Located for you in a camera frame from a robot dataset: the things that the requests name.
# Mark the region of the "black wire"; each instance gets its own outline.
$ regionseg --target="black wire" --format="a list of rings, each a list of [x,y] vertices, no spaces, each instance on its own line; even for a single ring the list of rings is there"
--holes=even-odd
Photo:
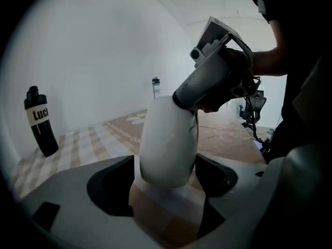
[[[250,106],[251,119],[252,119],[252,124],[253,124],[254,138],[255,138],[255,140],[257,140],[258,142],[263,143],[263,140],[260,139],[260,138],[258,138],[257,133],[256,133],[255,114],[254,114],[254,108],[253,108],[253,106],[252,106],[252,104],[251,104],[250,97],[245,97],[244,99],[248,101],[249,106]]]

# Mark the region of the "white label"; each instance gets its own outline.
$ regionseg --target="white label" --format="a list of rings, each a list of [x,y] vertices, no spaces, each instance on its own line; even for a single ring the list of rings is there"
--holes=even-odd
[[[37,105],[25,110],[25,112],[31,127],[49,120],[47,104]]]

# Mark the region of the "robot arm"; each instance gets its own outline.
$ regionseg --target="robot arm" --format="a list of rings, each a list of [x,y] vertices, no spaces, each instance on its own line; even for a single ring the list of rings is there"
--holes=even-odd
[[[233,40],[245,53],[249,66],[236,69],[226,45]],[[259,77],[250,73],[253,53],[237,32],[210,17],[196,47],[190,53],[196,69],[173,94],[174,103],[189,109],[196,104],[218,111],[231,99],[255,94]]]

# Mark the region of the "checkered tablecloth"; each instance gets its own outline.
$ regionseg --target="checkered tablecloth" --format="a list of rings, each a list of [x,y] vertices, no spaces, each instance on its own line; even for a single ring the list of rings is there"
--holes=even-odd
[[[195,169],[188,184],[180,188],[162,189],[142,180],[139,145],[145,115],[146,111],[141,111],[63,135],[59,140],[59,150],[50,157],[43,156],[36,149],[16,167],[12,179],[16,197],[23,198],[57,172],[109,158],[134,155],[135,180],[129,203],[136,222],[168,248],[194,241],[202,219],[205,193],[196,178]],[[232,117],[227,114],[201,115],[199,120],[199,152],[226,158],[231,155],[232,159],[242,158],[247,162],[263,162],[248,133]]]

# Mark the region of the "black bottle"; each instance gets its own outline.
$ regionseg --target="black bottle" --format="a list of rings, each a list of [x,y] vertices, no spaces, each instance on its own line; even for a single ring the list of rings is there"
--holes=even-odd
[[[59,147],[49,120],[46,95],[39,94],[37,86],[30,87],[24,108],[40,150],[45,157],[51,156]]]

